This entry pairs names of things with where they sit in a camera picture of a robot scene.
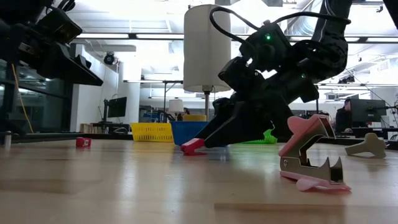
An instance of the blue container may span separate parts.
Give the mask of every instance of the blue container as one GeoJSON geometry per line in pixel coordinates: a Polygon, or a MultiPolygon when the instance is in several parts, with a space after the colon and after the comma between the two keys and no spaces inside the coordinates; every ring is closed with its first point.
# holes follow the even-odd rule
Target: blue container
{"type": "Polygon", "coordinates": [[[207,121],[172,121],[174,144],[181,146],[193,139],[207,124],[207,121]]]}

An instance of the white lampshade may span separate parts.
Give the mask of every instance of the white lampshade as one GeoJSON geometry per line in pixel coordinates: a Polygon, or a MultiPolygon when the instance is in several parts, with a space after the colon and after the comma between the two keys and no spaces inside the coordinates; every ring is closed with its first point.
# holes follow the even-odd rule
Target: white lampshade
{"type": "Polygon", "coordinates": [[[184,112],[182,100],[169,100],[169,112],[184,112]]]}
{"type": "MultiPolygon", "coordinates": [[[[218,78],[221,69],[231,60],[231,39],[217,31],[210,22],[210,11],[216,5],[206,4],[189,9],[184,17],[184,79],[187,91],[203,93],[203,86],[213,91],[231,88],[218,78]]],[[[228,13],[216,12],[214,18],[220,27],[231,30],[228,13]]]]}

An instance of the pink staple remover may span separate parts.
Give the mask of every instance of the pink staple remover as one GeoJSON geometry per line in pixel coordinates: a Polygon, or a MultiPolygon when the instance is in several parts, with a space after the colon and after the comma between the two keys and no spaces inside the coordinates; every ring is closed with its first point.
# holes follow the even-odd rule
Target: pink staple remover
{"type": "Polygon", "coordinates": [[[327,116],[315,114],[310,119],[296,116],[287,120],[293,136],[279,151],[280,175],[297,180],[298,190],[309,190],[312,187],[351,190],[343,181],[343,166],[339,158],[330,167],[329,158],[321,167],[311,166],[307,150],[320,138],[335,138],[327,116]]]}

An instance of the wooden table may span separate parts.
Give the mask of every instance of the wooden table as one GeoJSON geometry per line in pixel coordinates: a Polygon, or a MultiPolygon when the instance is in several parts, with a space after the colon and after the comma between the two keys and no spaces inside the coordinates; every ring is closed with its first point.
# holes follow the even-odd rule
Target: wooden table
{"type": "Polygon", "coordinates": [[[398,223],[396,152],[364,159],[314,145],[312,164],[341,156],[353,190],[299,192],[279,176],[282,145],[185,157],[169,143],[94,140],[85,151],[74,143],[0,149],[0,223],[398,223]]]}

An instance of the computer monitor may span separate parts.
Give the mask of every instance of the computer monitor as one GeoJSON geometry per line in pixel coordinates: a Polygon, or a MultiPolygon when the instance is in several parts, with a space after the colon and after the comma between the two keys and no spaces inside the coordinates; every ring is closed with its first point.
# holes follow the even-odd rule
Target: computer monitor
{"type": "Polygon", "coordinates": [[[109,100],[108,117],[118,118],[126,115],[127,97],[109,100]]]}
{"type": "Polygon", "coordinates": [[[351,99],[353,122],[381,122],[381,116],[387,115],[384,100],[351,99]]]}

